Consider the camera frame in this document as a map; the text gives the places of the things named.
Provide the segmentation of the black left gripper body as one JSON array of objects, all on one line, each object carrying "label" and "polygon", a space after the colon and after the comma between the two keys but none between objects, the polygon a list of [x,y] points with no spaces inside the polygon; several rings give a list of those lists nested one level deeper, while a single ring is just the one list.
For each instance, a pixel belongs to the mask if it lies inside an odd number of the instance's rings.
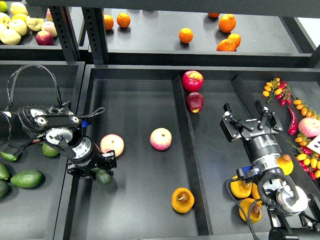
[{"label": "black left gripper body", "polygon": [[71,159],[70,164],[76,165],[80,169],[92,170],[95,168],[102,169],[103,157],[102,152],[98,148],[94,148],[84,157],[79,159]]}]

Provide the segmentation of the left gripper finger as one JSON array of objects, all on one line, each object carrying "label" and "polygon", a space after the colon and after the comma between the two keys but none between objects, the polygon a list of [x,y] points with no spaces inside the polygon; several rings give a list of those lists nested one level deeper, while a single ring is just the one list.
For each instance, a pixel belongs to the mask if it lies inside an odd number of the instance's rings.
[{"label": "left gripper finger", "polygon": [[117,160],[116,160],[116,153],[114,150],[110,150],[107,153],[103,153],[102,155],[102,169],[106,170],[106,172],[113,176],[114,172],[113,169],[117,167]]},{"label": "left gripper finger", "polygon": [[72,176],[96,180],[95,174],[91,169],[89,169],[89,170],[82,169],[82,168],[77,167],[73,163],[69,163],[66,167],[66,170],[67,170],[67,173]]}]

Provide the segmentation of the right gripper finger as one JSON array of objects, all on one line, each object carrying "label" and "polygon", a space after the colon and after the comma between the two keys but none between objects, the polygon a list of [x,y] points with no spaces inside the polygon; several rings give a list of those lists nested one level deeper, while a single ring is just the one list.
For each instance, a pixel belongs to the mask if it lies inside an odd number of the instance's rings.
[{"label": "right gripper finger", "polygon": [[283,131],[280,119],[274,111],[270,111],[266,106],[263,106],[260,100],[256,100],[254,106],[260,116],[260,119],[257,121],[258,130],[263,130],[266,126],[266,122],[269,122],[271,132]]},{"label": "right gripper finger", "polygon": [[228,122],[235,128],[245,128],[246,130],[252,132],[254,128],[249,125],[247,122],[244,120],[241,120],[240,118],[236,118],[231,110],[231,107],[228,103],[225,103],[223,106],[224,109],[224,117],[227,118]]}]

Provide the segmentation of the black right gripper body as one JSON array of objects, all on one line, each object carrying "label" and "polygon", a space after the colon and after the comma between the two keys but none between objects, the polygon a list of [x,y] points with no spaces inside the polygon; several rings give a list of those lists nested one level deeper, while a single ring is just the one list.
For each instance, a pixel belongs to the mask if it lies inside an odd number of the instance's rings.
[{"label": "black right gripper body", "polygon": [[277,159],[282,154],[282,150],[276,140],[276,135],[281,132],[271,132],[271,127],[267,124],[265,124],[263,130],[258,130],[258,119],[256,118],[244,121],[251,125],[254,130],[248,131],[244,127],[235,129],[226,117],[222,118],[220,127],[228,142],[241,140],[251,162],[266,159],[268,156]]}]

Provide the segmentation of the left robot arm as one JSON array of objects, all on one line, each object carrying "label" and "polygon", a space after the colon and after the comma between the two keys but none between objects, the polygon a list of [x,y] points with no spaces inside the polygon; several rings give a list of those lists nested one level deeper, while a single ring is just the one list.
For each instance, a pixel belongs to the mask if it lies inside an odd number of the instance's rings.
[{"label": "left robot arm", "polygon": [[98,171],[113,176],[117,167],[114,150],[103,153],[96,143],[83,133],[83,117],[74,114],[69,103],[48,109],[27,105],[17,111],[0,113],[0,152],[17,160],[26,147],[43,136],[47,145],[65,156],[67,173],[95,180]]}]

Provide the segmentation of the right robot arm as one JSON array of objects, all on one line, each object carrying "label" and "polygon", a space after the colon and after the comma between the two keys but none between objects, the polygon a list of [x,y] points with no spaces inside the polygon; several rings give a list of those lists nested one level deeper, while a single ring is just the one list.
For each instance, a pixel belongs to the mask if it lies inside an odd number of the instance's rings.
[{"label": "right robot arm", "polygon": [[258,117],[241,120],[234,116],[228,103],[223,106],[224,115],[220,127],[229,142],[240,139],[250,161],[250,166],[237,169],[236,178],[226,182],[231,191],[231,183],[246,182],[257,184],[259,198],[245,210],[233,193],[230,194],[244,221],[256,240],[251,213],[257,203],[267,209],[271,229],[270,240],[318,240],[320,238],[320,209],[312,195],[307,195],[289,175],[279,167],[277,159],[282,151],[276,135],[283,131],[275,112],[262,106],[257,100],[255,107]]}]

